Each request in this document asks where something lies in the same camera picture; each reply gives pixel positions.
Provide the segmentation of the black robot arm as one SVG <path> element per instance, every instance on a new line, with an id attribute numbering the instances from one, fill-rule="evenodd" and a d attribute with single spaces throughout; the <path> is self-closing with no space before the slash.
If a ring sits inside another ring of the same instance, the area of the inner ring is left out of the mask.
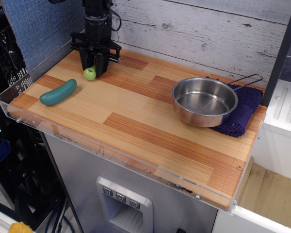
<path id="1" fill-rule="evenodd" d="M 83 0 L 85 8 L 85 32 L 71 32 L 71 48 L 78 50 L 82 68 L 95 68 L 96 76 L 100 77 L 107 71 L 110 61 L 121 61 L 121 46 L 111 40 L 112 32 L 118 31 L 112 27 L 112 15 L 119 16 L 111 9 L 111 0 Z"/>

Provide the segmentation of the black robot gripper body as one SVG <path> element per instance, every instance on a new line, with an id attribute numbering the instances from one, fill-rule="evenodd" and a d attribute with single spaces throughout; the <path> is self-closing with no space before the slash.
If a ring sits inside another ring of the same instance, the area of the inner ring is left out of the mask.
<path id="1" fill-rule="evenodd" d="M 112 14 L 104 13 L 102 16 L 94 17 L 84 15 L 85 32 L 71 32 L 71 47 L 78 50 L 85 48 L 90 50 L 95 56 L 97 53 L 104 53 L 109 61 L 119 63 L 121 61 L 121 47 L 111 40 L 112 32 L 116 29 L 112 27 Z"/>

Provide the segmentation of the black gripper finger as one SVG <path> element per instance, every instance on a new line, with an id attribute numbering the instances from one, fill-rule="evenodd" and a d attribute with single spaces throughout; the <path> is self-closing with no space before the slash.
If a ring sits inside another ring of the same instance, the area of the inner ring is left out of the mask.
<path id="1" fill-rule="evenodd" d="M 104 53 L 97 53 L 95 55 L 95 68 L 96 68 L 96 77 L 100 77 L 107 71 L 109 64 L 109 58 Z"/>
<path id="2" fill-rule="evenodd" d="M 91 68 L 95 64 L 95 56 L 92 54 L 90 50 L 80 48 L 79 53 L 83 70 Z"/>

